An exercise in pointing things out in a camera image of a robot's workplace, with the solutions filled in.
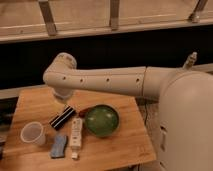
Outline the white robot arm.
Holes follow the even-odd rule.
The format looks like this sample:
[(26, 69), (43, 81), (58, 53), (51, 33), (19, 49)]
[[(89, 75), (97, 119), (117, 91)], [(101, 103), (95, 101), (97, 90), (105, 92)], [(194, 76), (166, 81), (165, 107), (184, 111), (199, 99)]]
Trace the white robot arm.
[(213, 75), (185, 66), (79, 70), (72, 55), (60, 53), (43, 81), (62, 101), (75, 89), (157, 101), (161, 170), (213, 171)]

